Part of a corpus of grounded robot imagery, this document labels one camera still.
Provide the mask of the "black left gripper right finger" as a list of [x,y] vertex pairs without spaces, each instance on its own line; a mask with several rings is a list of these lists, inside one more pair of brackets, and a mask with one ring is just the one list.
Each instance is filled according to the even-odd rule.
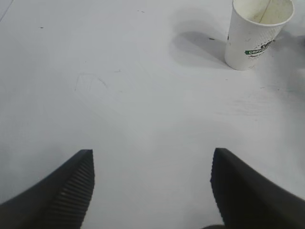
[[305,201],[226,148],[213,153],[211,188],[227,229],[303,229]]

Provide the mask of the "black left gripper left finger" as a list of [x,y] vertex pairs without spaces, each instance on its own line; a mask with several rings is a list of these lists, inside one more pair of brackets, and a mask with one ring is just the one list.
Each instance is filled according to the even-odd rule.
[[80,150],[43,180],[2,203],[0,227],[79,229],[94,186],[93,150]]

